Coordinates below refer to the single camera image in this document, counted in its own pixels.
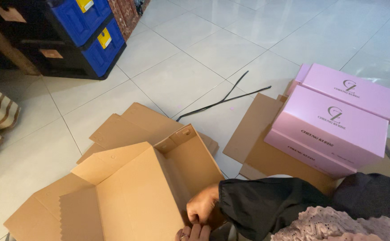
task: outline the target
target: pink gift box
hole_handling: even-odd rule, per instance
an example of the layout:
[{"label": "pink gift box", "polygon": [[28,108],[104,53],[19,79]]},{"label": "pink gift box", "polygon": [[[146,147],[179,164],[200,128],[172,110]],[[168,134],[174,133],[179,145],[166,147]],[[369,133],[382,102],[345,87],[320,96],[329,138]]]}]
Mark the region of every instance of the pink gift box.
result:
[{"label": "pink gift box", "polygon": [[320,64],[312,64],[301,84],[390,123],[390,89]]},{"label": "pink gift box", "polygon": [[271,129],[264,141],[332,178],[339,179],[356,173],[356,169],[325,156],[276,129]]},{"label": "pink gift box", "polygon": [[304,80],[306,74],[308,73],[308,70],[310,69],[310,65],[303,63],[301,67],[299,68],[299,72],[296,75],[296,78],[292,80],[292,83],[290,84],[289,89],[286,92],[286,95],[289,96],[293,90],[295,89],[295,86],[300,85],[302,81]]},{"label": "pink gift box", "polygon": [[296,86],[273,128],[353,168],[384,157],[388,121]]}]

